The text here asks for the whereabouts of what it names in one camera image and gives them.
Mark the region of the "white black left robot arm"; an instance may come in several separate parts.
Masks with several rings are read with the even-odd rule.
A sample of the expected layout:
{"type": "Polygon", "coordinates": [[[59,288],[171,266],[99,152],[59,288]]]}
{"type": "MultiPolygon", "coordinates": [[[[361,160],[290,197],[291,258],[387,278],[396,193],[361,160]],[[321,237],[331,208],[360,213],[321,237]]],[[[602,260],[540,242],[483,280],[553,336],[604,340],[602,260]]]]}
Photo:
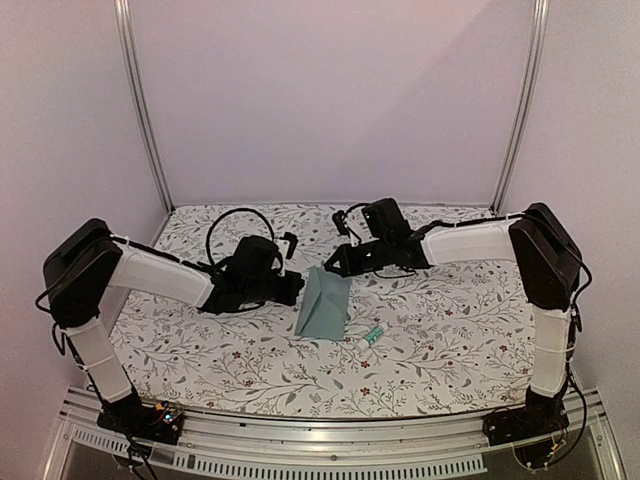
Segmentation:
{"type": "Polygon", "coordinates": [[[110,287],[179,301],[208,314],[244,313],[266,303],[295,305],[302,275],[286,269],[297,240],[252,235],[219,263],[192,263],[119,237],[92,218],[67,238],[43,265],[45,290],[35,300],[66,336],[80,367],[128,434],[148,426],[148,412],[119,363],[99,319],[110,287]]]}

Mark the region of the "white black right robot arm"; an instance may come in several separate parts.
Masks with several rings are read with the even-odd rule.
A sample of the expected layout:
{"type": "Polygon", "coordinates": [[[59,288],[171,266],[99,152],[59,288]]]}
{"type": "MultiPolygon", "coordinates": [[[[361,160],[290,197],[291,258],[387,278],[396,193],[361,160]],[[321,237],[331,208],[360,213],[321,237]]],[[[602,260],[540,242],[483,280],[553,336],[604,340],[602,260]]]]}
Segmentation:
{"type": "Polygon", "coordinates": [[[575,335],[582,329],[578,299],[593,282],[582,253],[553,211],[544,203],[502,217],[458,223],[435,220],[410,226],[395,199],[360,205],[372,236],[363,241],[348,225],[348,212],[332,220],[346,244],[325,262],[326,271],[343,278],[377,272],[387,266],[425,270],[449,263],[510,261],[519,270],[536,328],[528,406],[517,415],[517,427],[537,436],[552,424],[570,380],[569,362],[575,335]]]}

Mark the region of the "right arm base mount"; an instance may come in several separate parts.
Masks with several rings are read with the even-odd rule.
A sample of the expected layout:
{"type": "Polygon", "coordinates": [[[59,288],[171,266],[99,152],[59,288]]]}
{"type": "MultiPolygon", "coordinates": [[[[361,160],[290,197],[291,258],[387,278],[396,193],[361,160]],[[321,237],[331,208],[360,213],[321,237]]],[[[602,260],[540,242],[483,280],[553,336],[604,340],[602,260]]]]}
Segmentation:
{"type": "Polygon", "coordinates": [[[560,397],[532,392],[521,407],[498,407],[482,418],[482,432],[490,446],[513,443],[559,432],[569,426],[560,397]]]}

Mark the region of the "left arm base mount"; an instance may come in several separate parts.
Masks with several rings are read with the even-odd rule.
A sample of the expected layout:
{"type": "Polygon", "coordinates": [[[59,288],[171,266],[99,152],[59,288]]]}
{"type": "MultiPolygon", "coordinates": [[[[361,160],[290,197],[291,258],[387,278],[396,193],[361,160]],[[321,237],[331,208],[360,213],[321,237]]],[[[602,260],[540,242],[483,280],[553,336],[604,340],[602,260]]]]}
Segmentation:
{"type": "Polygon", "coordinates": [[[136,394],[105,402],[97,419],[105,430],[167,445],[178,444],[183,424],[184,410],[177,404],[146,405],[136,394]]]}

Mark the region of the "green white glue stick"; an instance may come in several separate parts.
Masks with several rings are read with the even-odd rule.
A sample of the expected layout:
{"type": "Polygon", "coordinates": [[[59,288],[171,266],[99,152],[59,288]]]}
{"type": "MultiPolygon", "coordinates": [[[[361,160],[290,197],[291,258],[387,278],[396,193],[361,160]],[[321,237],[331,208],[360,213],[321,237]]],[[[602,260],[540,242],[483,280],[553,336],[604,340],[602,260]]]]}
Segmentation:
{"type": "Polygon", "coordinates": [[[384,333],[388,330],[388,325],[386,323],[380,323],[375,328],[373,328],[369,333],[364,335],[358,342],[355,344],[355,348],[358,351],[365,351],[370,348],[373,344],[375,344],[380,337],[384,335],[384,333]]]}

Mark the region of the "teal envelope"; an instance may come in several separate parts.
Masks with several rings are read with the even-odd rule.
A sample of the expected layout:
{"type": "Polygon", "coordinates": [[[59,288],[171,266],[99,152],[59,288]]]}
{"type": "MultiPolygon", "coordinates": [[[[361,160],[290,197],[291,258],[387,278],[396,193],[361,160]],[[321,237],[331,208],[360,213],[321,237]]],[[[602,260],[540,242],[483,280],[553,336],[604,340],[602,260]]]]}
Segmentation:
{"type": "Polygon", "coordinates": [[[342,341],[348,317],[351,280],[312,267],[295,327],[295,334],[319,340],[342,341]]]}

